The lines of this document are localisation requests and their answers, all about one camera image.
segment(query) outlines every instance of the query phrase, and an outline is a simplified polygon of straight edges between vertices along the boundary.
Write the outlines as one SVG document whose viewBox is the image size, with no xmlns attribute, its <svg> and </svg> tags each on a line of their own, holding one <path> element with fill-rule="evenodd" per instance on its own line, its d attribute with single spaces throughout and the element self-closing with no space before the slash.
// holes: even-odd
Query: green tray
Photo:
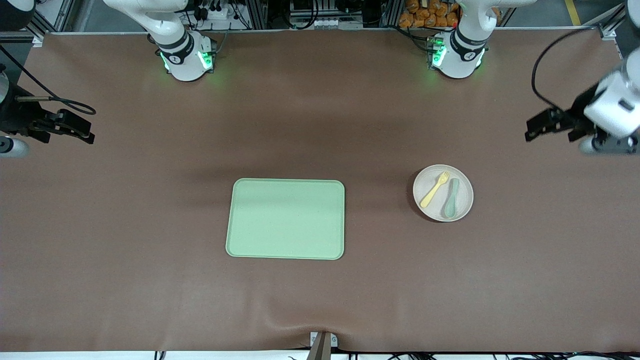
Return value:
<svg viewBox="0 0 640 360">
<path fill-rule="evenodd" d="M 344 185 L 336 180 L 236 181 L 227 252 L 248 258 L 339 259 Z"/>
</svg>

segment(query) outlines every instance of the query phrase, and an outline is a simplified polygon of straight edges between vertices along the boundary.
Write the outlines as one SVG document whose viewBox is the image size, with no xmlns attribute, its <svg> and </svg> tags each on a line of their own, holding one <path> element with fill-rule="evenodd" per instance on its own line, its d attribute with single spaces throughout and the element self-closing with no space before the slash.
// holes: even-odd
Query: brown table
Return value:
<svg viewBox="0 0 640 360">
<path fill-rule="evenodd" d="M 638 158 L 524 141 L 545 107 L 531 67 L 561 33 L 497 31 L 457 81 L 393 31 L 233 34 L 194 83 L 144 36 L 48 36 L 26 66 L 98 110 L 96 142 L 0 161 L 2 349 L 294 348 L 323 329 L 359 351 L 640 350 Z M 568 106 L 619 60 L 577 35 L 541 91 Z M 413 203 L 434 163 L 474 185 L 462 221 Z M 344 256 L 228 256 L 240 177 L 342 181 Z"/>
</svg>

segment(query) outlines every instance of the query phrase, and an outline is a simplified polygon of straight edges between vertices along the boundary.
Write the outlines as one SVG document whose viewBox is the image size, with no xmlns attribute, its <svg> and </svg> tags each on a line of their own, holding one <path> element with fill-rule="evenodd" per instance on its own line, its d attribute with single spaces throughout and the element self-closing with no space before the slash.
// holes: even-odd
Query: white plate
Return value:
<svg viewBox="0 0 640 360">
<path fill-rule="evenodd" d="M 445 171 L 449 172 L 449 180 L 438 189 L 429 205 L 424 209 L 421 208 L 420 201 L 436 185 L 440 174 Z M 447 199 L 449 199 L 449 194 L 451 194 L 451 179 L 454 178 L 460 180 L 458 196 L 456 196 L 456 215 L 452 218 L 447 218 L 444 215 L 444 206 L 447 203 Z M 450 222 L 460 220 L 471 210 L 471 205 L 474 203 L 474 189 L 471 187 L 469 179 L 457 168 L 449 165 L 431 165 L 422 169 L 418 176 L 415 177 L 413 199 L 418 208 L 428 217 L 437 221 Z"/>
</svg>

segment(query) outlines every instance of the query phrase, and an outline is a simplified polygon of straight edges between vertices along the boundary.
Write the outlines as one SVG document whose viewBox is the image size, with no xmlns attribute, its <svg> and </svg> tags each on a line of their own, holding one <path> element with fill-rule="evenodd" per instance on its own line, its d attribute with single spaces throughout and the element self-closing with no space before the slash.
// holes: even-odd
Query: pile of bread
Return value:
<svg viewBox="0 0 640 360">
<path fill-rule="evenodd" d="M 428 7 L 423 7 L 420 5 L 420 0 L 405 0 L 406 12 L 400 15 L 398 26 L 432 28 L 458 25 L 462 9 L 457 3 L 449 4 L 440 0 L 429 0 L 428 3 Z"/>
</svg>

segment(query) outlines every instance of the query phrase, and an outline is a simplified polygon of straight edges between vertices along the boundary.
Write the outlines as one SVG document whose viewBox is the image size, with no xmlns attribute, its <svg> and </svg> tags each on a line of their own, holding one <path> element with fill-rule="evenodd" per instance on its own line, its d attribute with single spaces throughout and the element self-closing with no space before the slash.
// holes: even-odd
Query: fork handle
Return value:
<svg viewBox="0 0 640 360">
<path fill-rule="evenodd" d="M 436 192 L 438 191 L 439 187 L 440 187 L 440 183 L 436 183 L 436 185 L 431 189 L 431 191 L 429 191 L 429 193 L 424 198 L 422 198 L 422 201 L 420 201 L 421 208 L 424 209 L 429 205 L 431 200 L 433 200 L 433 196 L 436 195 Z"/>
</svg>

